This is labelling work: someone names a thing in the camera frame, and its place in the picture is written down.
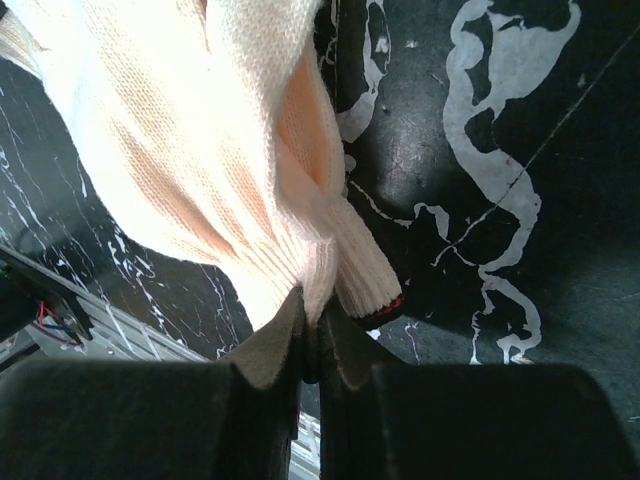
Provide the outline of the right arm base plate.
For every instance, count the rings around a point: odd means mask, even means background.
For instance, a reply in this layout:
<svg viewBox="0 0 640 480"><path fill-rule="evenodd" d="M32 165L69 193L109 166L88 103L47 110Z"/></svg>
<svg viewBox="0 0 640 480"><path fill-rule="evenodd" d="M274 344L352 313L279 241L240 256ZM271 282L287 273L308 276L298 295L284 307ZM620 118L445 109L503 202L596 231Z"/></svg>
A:
<svg viewBox="0 0 640 480"><path fill-rule="evenodd" d="M69 287L1 249L1 371L28 357L86 358L93 323Z"/></svg>

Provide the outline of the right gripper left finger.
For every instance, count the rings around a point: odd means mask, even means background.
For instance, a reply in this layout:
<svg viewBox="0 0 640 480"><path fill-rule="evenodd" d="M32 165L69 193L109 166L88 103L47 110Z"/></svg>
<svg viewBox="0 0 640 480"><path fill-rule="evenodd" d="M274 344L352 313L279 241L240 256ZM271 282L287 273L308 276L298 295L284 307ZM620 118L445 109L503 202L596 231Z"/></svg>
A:
<svg viewBox="0 0 640 480"><path fill-rule="evenodd" d="M1 382L5 479L284 479L297 435L299 289L214 362L30 360Z"/></svg>

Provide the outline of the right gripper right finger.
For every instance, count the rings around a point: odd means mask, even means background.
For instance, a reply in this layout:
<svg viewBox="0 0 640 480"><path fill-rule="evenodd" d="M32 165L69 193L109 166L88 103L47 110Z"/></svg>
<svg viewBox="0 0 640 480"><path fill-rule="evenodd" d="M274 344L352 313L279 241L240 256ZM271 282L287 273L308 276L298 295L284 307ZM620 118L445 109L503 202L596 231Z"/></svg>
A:
<svg viewBox="0 0 640 480"><path fill-rule="evenodd" d="M399 360L330 304L318 323L325 479L635 479L608 398L567 365Z"/></svg>

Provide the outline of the cream knit glove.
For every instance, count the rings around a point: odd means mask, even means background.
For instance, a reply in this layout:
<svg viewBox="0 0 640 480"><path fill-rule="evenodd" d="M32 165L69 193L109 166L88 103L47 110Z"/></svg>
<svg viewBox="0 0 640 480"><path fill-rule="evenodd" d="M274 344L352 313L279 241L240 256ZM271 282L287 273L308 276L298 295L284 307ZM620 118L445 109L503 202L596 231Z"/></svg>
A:
<svg viewBox="0 0 640 480"><path fill-rule="evenodd" d="M343 194L316 1L10 1L1 54L38 78L124 233L218 267L254 329L294 288L310 322L402 298Z"/></svg>

